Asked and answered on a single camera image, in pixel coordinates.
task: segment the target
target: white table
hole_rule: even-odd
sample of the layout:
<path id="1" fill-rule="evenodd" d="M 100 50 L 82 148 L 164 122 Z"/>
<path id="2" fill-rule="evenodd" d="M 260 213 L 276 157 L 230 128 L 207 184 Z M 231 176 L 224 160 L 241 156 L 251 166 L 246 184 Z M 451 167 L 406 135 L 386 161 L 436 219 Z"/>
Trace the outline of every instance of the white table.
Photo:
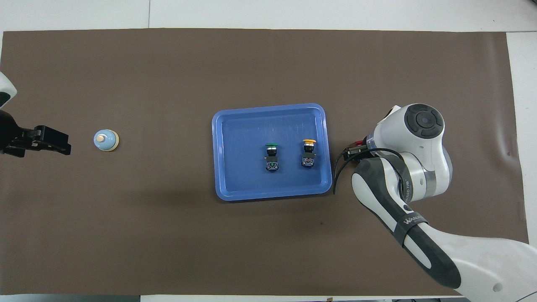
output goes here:
<path id="1" fill-rule="evenodd" d="M 147 27 L 507 32 L 528 236 L 530 244 L 537 247 L 537 157 L 532 153 L 537 147 L 533 123 L 533 114 L 537 113 L 537 5 L 531 1 L 0 0 L 0 37 L 3 31 Z M 326 298 L 142 296 L 142 301 L 311 301 Z"/>

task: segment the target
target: plastic tray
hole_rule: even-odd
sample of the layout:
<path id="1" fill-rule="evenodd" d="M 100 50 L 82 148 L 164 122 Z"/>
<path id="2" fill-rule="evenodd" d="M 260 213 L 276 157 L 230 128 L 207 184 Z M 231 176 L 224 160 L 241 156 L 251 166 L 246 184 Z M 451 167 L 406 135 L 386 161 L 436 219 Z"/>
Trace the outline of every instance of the plastic tray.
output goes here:
<path id="1" fill-rule="evenodd" d="M 304 139 L 317 141 L 315 165 L 301 164 Z M 279 170 L 265 169 L 266 143 Z M 216 193 L 228 202 L 325 193 L 332 186 L 326 116 L 317 104 L 223 110 L 213 117 Z"/>

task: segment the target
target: brown table mat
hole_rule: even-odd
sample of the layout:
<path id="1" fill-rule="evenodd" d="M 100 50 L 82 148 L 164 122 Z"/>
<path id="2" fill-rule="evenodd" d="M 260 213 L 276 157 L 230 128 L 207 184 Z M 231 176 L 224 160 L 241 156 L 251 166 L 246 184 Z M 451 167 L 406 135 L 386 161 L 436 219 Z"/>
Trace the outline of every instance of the brown table mat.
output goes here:
<path id="1" fill-rule="evenodd" d="M 0 156 L 0 290 L 13 293 L 450 295 L 356 200 L 227 204 L 214 188 L 219 110 L 318 103 L 332 160 L 395 104 L 446 120 L 433 227 L 527 242 L 505 33 L 142 29 L 4 33 L 22 127 L 72 154 Z M 112 153 L 95 132 L 117 131 Z"/>

